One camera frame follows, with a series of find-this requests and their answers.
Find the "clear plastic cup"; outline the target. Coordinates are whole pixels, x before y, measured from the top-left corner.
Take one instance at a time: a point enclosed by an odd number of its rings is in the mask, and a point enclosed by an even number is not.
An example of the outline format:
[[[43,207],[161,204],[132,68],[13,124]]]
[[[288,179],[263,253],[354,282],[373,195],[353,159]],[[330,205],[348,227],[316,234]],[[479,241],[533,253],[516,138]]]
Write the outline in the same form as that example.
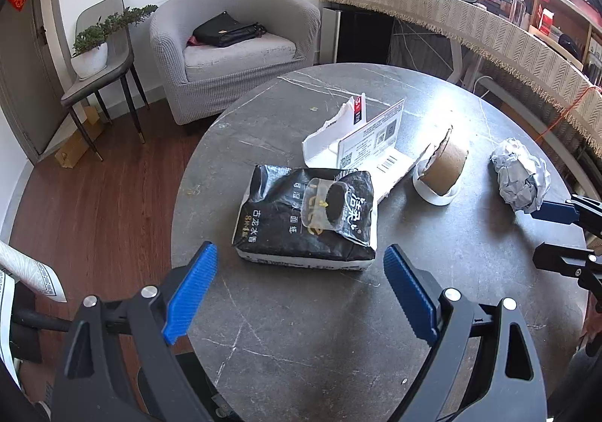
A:
[[[310,179],[303,194],[301,222],[310,234],[324,231],[351,235],[362,218],[365,199],[341,181]]]

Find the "beige fringed tablecloth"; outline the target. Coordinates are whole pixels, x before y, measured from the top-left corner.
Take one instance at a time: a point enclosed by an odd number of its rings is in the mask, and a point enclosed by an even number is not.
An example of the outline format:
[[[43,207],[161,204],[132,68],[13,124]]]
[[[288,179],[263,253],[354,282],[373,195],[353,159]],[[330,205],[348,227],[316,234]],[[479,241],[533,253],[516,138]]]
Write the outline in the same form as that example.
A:
[[[601,153],[601,91],[534,35],[462,0],[321,0],[420,25],[459,42],[522,81]]]

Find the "potted green plant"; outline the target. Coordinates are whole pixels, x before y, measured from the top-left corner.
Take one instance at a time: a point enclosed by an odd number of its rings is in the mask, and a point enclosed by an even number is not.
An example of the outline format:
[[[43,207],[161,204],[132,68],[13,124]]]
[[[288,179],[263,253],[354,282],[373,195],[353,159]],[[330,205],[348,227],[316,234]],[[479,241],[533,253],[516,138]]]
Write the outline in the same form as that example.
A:
[[[108,61],[108,38],[129,25],[138,25],[149,18],[158,8],[157,5],[145,5],[143,8],[125,8],[99,20],[76,34],[73,42],[71,65],[83,81],[98,74]]]

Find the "white torn paper box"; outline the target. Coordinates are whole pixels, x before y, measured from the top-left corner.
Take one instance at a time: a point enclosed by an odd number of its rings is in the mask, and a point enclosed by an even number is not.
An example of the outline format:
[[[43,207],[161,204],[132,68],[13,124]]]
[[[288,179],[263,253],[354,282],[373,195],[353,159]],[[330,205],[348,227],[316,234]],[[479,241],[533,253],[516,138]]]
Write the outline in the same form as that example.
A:
[[[404,105],[400,100],[368,120],[366,96],[350,97],[333,118],[302,142],[305,165],[368,172],[374,202],[381,203],[432,147],[401,150]]]

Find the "wooden bookshelf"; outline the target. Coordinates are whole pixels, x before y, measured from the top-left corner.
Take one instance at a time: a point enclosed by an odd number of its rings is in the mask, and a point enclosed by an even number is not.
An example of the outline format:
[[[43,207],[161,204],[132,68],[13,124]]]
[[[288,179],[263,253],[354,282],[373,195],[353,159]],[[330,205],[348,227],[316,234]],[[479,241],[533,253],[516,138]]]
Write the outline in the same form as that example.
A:
[[[478,0],[510,18],[514,0]],[[586,0],[523,0],[520,25],[549,44],[593,83],[601,83],[601,15]]]

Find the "white paper ball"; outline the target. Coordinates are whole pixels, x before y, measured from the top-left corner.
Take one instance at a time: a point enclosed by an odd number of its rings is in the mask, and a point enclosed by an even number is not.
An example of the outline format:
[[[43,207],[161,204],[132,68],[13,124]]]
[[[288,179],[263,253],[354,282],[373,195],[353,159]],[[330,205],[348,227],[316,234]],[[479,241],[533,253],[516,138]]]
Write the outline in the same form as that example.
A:
[[[538,211],[551,186],[546,162],[536,157],[519,140],[500,142],[490,156],[497,173],[501,198],[514,211]]]

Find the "grey side chair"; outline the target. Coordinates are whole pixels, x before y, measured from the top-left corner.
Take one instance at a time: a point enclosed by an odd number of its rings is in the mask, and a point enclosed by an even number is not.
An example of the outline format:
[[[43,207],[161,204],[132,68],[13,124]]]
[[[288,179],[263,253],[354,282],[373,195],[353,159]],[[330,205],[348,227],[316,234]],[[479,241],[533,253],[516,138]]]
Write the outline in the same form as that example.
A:
[[[100,161],[103,160],[94,141],[86,131],[84,124],[80,121],[73,107],[89,96],[94,95],[100,104],[103,115],[111,123],[110,114],[100,96],[100,90],[106,86],[119,81],[122,92],[126,99],[129,114],[132,116],[134,126],[142,143],[145,136],[140,124],[131,90],[129,90],[128,74],[131,74],[140,97],[146,107],[149,107],[146,94],[134,65],[135,54],[132,46],[129,28],[119,28],[115,33],[108,36],[106,42],[82,55],[74,56],[70,63],[78,76],[76,81],[62,95],[60,103],[76,124],[76,128]]]

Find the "black handbag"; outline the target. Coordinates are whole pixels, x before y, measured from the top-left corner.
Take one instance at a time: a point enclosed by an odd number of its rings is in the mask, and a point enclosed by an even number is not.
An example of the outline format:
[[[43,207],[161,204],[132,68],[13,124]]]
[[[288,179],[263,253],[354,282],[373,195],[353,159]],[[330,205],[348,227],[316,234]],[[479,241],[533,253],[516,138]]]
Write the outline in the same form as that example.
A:
[[[267,32],[268,30],[259,23],[243,24],[232,18],[227,12],[222,12],[198,26],[189,38],[188,44],[225,48],[262,37]]]

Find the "cardboard box on floor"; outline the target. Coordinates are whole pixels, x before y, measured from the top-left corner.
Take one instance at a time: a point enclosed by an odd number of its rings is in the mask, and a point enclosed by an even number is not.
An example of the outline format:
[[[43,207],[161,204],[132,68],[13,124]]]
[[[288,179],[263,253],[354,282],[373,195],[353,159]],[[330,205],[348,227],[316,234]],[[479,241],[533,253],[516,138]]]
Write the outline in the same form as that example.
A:
[[[84,107],[85,118],[81,122],[81,127],[84,129],[89,140],[94,143],[104,131],[104,123],[101,120],[101,116],[94,106]],[[61,147],[55,152],[54,157],[63,168],[75,168],[81,158],[86,152],[91,150],[100,160],[100,156],[97,150],[94,150],[84,134],[79,128],[71,134],[70,137],[61,145]]]

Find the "black rice bag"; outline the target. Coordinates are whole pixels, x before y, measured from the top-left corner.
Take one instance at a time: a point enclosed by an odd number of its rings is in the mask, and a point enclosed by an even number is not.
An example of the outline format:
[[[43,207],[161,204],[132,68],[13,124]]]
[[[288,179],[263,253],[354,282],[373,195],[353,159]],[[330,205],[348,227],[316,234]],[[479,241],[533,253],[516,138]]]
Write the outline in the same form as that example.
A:
[[[341,181],[365,199],[351,235],[313,235],[301,222],[310,179]],[[243,197],[232,245],[260,264],[326,270],[363,270],[377,255],[377,203],[368,172],[357,169],[289,168],[258,164]]]

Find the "brown cardboard tape roll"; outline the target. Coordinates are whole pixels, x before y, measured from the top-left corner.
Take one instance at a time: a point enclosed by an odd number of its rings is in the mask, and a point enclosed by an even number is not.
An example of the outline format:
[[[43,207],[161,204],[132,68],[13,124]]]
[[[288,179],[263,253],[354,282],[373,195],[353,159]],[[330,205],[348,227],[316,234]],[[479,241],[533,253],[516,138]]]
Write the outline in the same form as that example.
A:
[[[468,140],[450,126],[442,139],[427,148],[412,172],[412,184],[424,201],[434,206],[449,205],[459,193],[460,176],[469,155]]]

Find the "grey door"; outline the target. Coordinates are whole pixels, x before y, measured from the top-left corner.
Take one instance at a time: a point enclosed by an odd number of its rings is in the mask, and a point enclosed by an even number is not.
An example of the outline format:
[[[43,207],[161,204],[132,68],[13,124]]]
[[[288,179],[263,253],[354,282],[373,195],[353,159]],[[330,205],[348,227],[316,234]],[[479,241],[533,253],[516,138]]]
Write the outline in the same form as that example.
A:
[[[43,158],[66,117],[63,88],[52,61],[41,0],[1,8],[1,108],[31,162]]]

